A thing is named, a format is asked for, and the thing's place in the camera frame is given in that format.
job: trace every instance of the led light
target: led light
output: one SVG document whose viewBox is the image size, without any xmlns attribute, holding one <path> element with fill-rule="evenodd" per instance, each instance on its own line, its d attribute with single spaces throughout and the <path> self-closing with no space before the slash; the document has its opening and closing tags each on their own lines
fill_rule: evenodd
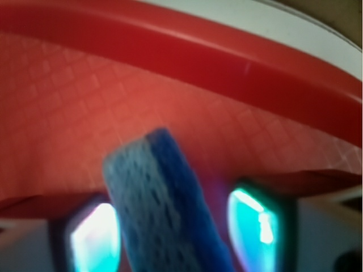
<svg viewBox="0 0 363 272">
<path fill-rule="evenodd" d="M 273 242 L 273 233 L 270 221 L 270 216 L 266 212 L 259 214 L 259 222 L 261 226 L 260 241 L 265 244 L 271 244 Z"/>
<path fill-rule="evenodd" d="M 231 242 L 246 271 L 276 271 L 277 216 L 247 191 L 237 189 L 228 201 Z"/>
<path fill-rule="evenodd" d="M 71 234 L 76 272 L 117 271 L 121 236 L 115 209 L 109 203 L 98 205 Z"/>
</svg>

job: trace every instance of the cyan light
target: cyan light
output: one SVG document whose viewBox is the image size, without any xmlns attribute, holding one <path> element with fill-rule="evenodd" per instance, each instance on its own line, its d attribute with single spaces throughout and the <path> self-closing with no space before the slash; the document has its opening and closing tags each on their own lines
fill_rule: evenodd
<svg viewBox="0 0 363 272">
<path fill-rule="evenodd" d="M 247 191 L 237 189 L 228 201 L 229 235 L 246 271 L 276 271 L 278 218 Z"/>
<path fill-rule="evenodd" d="M 98 205 L 71 234 L 76 272 L 117 271 L 121 235 L 115 209 L 109 203 Z"/>
</svg>

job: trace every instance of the diamond pattern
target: diamond pattern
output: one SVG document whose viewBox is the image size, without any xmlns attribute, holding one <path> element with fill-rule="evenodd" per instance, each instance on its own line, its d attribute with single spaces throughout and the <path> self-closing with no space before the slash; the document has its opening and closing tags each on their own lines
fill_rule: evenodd
<svg viewBox="0 0 363 272">
<path fill-rule="evenodd" d="M 362 150 L 321 131 L 124 63 L 0 33 L 0 199 L 103 189 L 106 154 L 158 126 L 180 143 L 210 207 L 225 206 L 221 192 L 240 175 L 362 173 Z"/>
</svg>

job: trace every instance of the sponge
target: sponge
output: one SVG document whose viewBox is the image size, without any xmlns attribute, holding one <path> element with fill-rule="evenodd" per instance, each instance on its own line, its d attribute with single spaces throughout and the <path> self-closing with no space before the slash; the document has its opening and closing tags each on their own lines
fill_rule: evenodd
<svg viewBox="0 0 363 272">
<path fill-rule="evenodd" d="M 198 180 L 166 129 L 116 150 L 103 174 L 134 272 L 234 271 Z"/>
</svg>

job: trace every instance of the white surface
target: white surface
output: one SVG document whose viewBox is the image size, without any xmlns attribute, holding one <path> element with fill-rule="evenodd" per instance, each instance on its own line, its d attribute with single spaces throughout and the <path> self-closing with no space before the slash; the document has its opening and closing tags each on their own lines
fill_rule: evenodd
<svg viewBox="0 0 363 272">
<path fill-rule="evenodd" d="M 44 219 L 0 219 L 0 271 L 55 271 Z"/>
<path fill-rule="evenodd" d="M 362 51 L 359 47 L 322 23 L 274 1 L 142 1 L 277 41 L 318 57 L 362 81 Z"/>
<path fill-rule="evenodd" d="M 358 196 L 361 185 L 298 200 L 298 272 L 333 271 L 340 255 L 361 253 L 362 214 L 339 203 Z"/>
</svg>

